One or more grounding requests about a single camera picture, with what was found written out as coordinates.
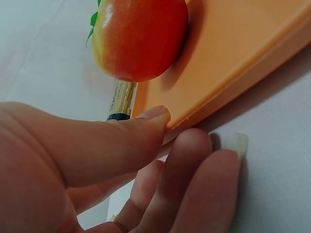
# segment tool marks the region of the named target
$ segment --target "tomato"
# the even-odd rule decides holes
[[[185,0],[102,0],[92,51],[108,75],[144,82],[176,59],[188,24]]]

